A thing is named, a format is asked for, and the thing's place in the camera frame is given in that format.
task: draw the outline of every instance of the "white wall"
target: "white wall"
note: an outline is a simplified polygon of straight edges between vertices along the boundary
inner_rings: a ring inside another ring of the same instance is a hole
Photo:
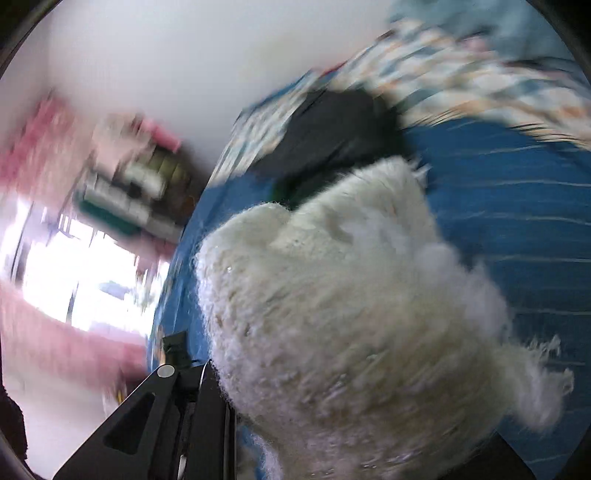
[[[102,397],[47,374],[4,367],[8,394],[25,418],[27,463],[50,479],[105,420]]]
[[[0,79],[0,150],[49,92],[49,17],[31,32]]]
[[[93,116],[141,109],[212,168],[244,106],[387,30],[391,0],[63,0],[51,79]]]

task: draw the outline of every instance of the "bed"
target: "bed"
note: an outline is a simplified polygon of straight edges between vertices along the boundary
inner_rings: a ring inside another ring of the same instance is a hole
[[[538,480],[561,470],[591,424],[591,95],[568,77],[508,66],[419,21],[391,31],[338,69],[308,72],[237,120],[172,260],[154,319],[160,339],[188,331],[192,358],[208,358],[193,259],[208,232],[272,198],[277,183],[254,173],[281,142],[312,89],[364,89],[396,104],[405,137],[429,165],[427,198],[463,260],[484,260],[526,341],[561,339],[550,365],[570,368],[575,390],[544,436],[506,421],[503,438]]]

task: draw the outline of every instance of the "black cloth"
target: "black cloth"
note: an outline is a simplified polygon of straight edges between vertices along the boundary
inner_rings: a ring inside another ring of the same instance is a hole
[[[8,396],[2,380],[2,341],[0,339],[0,431],[21,462],[27,459],[25,419],[17,403]]]
[[[364,90],[314,90],[292,114],[275,150],[251,167],[276,179],[272,200],[294,209],[353,168],[408,158],[400,115]]]

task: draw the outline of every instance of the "blue bedsheet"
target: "blue bedsheet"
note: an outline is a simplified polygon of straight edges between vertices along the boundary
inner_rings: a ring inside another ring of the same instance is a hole
[[[466,263],[485,260],[520,337],[561,337],[552,363],[575,374],[564,419],[543,436],[510,421],[499,428],[537,478],[550,480],[591,422],[591,153],[471,119],[408,134],[432,166],[427,197],[443,236]],[[189,330],[194,358],[207,359],[193,273],[199,242],[232,214],[266,201],[271,188],[246,173],[207,189],[185,231],[154,328]]]

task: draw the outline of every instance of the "black bracket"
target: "black bracket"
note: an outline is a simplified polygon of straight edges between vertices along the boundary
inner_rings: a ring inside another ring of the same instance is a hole
[[[236,414],[211,362],[162,365],[99,426],[54,480],[233,480]]]

